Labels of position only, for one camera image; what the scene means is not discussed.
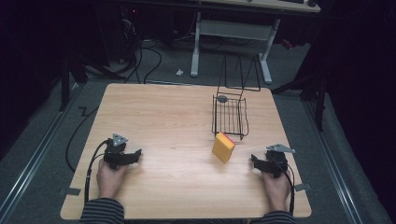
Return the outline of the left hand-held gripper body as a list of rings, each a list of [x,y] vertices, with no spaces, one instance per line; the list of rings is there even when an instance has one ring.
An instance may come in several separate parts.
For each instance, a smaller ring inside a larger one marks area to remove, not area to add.
[[[108,140],[108,144],[105,150],[104,161],[109,164],[109,167],[113,170],[117,170],[124,164],[124,149],[128,139],[114,133],[112,138]]]

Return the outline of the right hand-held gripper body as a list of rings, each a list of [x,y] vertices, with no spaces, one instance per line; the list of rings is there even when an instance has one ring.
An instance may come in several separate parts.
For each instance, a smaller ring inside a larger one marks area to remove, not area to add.
[[[281,174],[288,170],[289,164],[286,159],[286,153],[294,154],[295,150],[282,144],[267,147],[265,158],[269,163],[268,173],[272,174],[274,178],[279,178]]]

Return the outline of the person's left hand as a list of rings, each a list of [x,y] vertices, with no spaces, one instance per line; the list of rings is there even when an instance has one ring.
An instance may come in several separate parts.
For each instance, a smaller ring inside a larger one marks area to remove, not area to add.
[[[127,170],[126,165],[121,166],[118,170],[113,170],[106,161],[100,160],[96,175],[99,197],[114,199],[120,190]]]

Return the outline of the person's right hand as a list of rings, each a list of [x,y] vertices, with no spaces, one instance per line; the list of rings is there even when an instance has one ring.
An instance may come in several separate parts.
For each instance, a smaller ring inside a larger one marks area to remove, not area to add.
[[[274,178],[268,173],[262,173],[264,190],[271,211],[288,211],[287,199],[290,195],[288,174]]]

